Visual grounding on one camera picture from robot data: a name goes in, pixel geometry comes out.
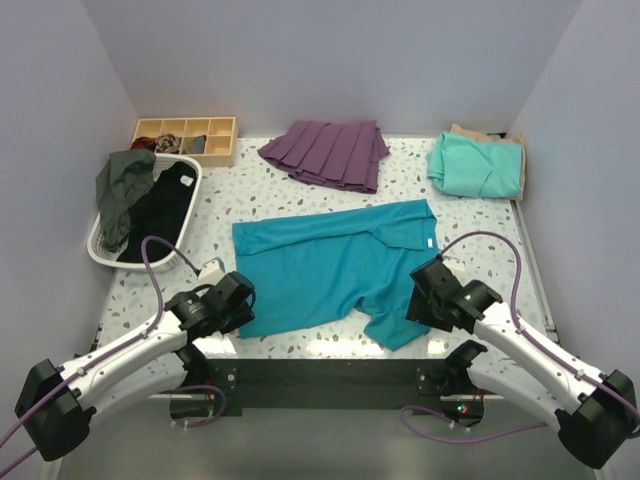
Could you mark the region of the teal t shirt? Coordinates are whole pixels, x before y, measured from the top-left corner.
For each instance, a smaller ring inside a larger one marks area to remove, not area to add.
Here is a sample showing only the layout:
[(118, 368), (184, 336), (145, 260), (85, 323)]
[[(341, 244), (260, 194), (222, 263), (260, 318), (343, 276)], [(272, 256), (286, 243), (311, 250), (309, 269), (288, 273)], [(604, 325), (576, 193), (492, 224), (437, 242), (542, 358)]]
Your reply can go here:
[(255, 286), (243, 338), (316, 327), (352, 310), (364, 333), (396, 351), (430, 329), (406, 317), (411, 272), (439, 252), (424, 199), (342, 212), (235, 223), (236, 268)]

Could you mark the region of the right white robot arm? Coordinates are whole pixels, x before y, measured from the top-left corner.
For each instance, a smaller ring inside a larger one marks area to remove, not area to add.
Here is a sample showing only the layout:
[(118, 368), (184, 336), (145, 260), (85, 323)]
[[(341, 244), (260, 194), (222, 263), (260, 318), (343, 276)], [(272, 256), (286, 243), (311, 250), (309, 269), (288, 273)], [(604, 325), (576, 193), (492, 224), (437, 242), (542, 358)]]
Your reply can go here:
[(410, 277), (409, 320), (470, 335), (445, 359), (438, 377), (443, 394), (476, 387), (511, 401), (555, 430), (592, 469), (603, 468), (638, 430), (635, 386), (626, 374), (605, 373), (568, 353), (483, 282), (461, 284), (441, 258)]

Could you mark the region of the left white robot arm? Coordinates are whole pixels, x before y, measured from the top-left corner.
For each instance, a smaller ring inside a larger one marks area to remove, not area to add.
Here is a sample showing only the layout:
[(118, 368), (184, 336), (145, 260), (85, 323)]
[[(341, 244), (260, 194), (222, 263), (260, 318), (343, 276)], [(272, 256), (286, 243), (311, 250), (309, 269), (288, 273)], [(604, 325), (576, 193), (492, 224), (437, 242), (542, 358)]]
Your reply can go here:
[(77, 448), (92, 424), (118, 406), (181, 388), (200, 390), (207, 359), (196, 341), (254, 318), (254, 285), (238, 272), (179, 292), (152, 318), (115, 341), (60, 366), (45, 359), (24, 382), (15, 414), (42, 459)]

